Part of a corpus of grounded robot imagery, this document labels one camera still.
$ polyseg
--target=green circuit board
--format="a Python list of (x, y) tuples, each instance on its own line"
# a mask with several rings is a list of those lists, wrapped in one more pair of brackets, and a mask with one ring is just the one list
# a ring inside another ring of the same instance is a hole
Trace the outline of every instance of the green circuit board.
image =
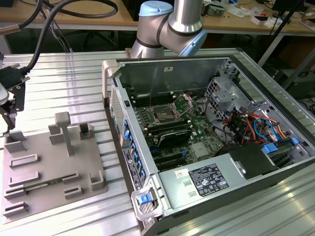
[[(178, 166), (182, 166), (213, 157), (223, 147), (225, 138), (220, 139), (212, 129), (212, 125), (206, 121), (201, 104), (194, 99), (190, 99), (191, 104), (189, 104), (182, 94), (175, 95), (179, 99), (173, 103), (140, 108), (134, 106), (152, 157), (161, 171), (167, 170), (168, 166), (169, 169), (177, 167), (174, 159), (178, 160)], [(172, 109), (174, 106), (180, 116)], [(174, 123), (176, 126), (172, 128), (159, 129), (167, 125), (172, 126)], [(158, 132), (150, 133), (146, 129), (158, 129)], [(190, 135), (184, 142), (170, 147), (161, 146), (162, 137), (179, 132), (187, 135), (186, 130), (190, 131)]]

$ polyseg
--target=gray peg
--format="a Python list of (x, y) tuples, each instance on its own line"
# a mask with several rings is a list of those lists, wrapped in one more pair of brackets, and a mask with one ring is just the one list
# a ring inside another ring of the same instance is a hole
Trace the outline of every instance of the gray peg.
[(63, 130), (63, 137), (65, 145), (67, 146), (68, 155), (71, 156), (74, 154), (74, 151), (71, 146), (71, 140), (68, 133), (68, 126), (71, 125), (69, 112), (61, 112), (55, 114), (55, 124), (57, 127)]

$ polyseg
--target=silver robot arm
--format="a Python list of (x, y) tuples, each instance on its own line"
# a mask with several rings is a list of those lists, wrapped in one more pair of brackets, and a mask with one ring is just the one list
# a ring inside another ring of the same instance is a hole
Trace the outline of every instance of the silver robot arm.
[(147, 1), (141, 5), (137, 39), (131, 58), (164, 56), (164, 47), (181, 57), (193, 56), (207, 32), (202, 29), (202, 0)]

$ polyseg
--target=blue wire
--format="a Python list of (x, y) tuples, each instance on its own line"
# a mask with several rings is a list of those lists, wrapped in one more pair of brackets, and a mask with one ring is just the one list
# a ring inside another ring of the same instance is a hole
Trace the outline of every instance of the blue wire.
[(267, 123), (269, 123), (269, 125), (270, 125), (270, 127), (271, 127), (273, 133), (274, 133), (275, 136), (277, 137), (277, 139), (278, 139), (278, 140), (282, 140), (282, 138), (280, 137), (280, 135), (275, 131), (275, 129), (274, 129), (272, 123), (271, 123), (269, 120), (265, 119), (265, 118), (257, 118), (257, 119), (255, 120), (255, 122), (254, 122), (254, 130), (255, 130), (255, 133), (256, 133), (258, 136), (260, 136), (260, 137), (262, 137), (264, 140), (266, 140), (267, 143), (269, 142), (268, 139), (267, 139), (264, 135), (260, 134), (260, 133), (258, 132), (258, 130), (257, 130), (256, 124), (257, 124), (257, 121), (258, 121), (259, 119), (262, 119), (262, 120), (266, 121)]

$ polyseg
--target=desk leg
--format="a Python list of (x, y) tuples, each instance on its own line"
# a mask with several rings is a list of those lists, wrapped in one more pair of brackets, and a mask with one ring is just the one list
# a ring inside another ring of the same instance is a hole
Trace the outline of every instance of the desk leg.
[(11, 48), (4, 35), (0, 35), (0, 53), (1, 54), (12, 54)]
[(282, 40), (283, 37), (284, 37), (283, 34), (281, 34), (281, 33), (278, 34), (278, 36), (275, 38), (275, 40), (270, 44), (269, 48), (265, 51), (262, 58), (259, 60), (258, 65), (263, 66), (265, 64), (265, 62), (270, 57), (270, 55), (275, 50), (275, 48), (280, 43), (280, 41)]

